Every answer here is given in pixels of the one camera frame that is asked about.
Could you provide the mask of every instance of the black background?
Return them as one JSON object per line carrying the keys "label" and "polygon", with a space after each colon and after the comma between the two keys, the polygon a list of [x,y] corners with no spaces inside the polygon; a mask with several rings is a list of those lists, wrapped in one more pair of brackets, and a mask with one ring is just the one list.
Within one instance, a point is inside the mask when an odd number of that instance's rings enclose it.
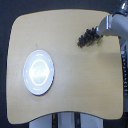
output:
{"label": "black background", "polygon": [[[7,51],[14,20],[20,15],[56,9],[91,9],[112,13],[118,1],[119,0],[0,0],[0,128],[29,127],[28,123],[11,125],[7,119]],[[124,113],[124,116],[120,120],[104,121],[104,127],[124,128],[125,123],[126,113]]]}

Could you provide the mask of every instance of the table surface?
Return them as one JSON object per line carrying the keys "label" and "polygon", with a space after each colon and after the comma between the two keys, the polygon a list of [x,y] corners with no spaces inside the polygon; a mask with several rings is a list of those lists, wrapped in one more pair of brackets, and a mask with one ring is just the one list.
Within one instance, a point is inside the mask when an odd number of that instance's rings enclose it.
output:
{"label": "table surface", "polygon": [[[108,13],[58,10],[24,15],[13,24],[7,61],[7,115],[12,124],[40,116],[78,111],[105,119],[123,113],[123,79],[119,41],[104,37],[99,45],[80,49],[78,38],[97,26]],[[34,50],[52,58],[55,77],[42,96],[31,94],[23,67]]]}

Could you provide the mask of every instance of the tan board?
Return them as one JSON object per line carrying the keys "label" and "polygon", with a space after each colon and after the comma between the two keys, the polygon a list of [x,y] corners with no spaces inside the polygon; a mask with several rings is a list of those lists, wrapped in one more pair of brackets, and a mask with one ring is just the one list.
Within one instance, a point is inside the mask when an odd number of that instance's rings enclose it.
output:
{"label": "tan board", "polygon": [[[80,49],[78,38],[108,15],[90,10],[58,10],[19,17],[13,24],[7,61],[7,115],[12,124],[62,111],[105,119],[123,113],[123,80],[117,37]],[[42,96],[31,94],[23,67],[34,50],[44,50],[55,67],[54,82]]]}

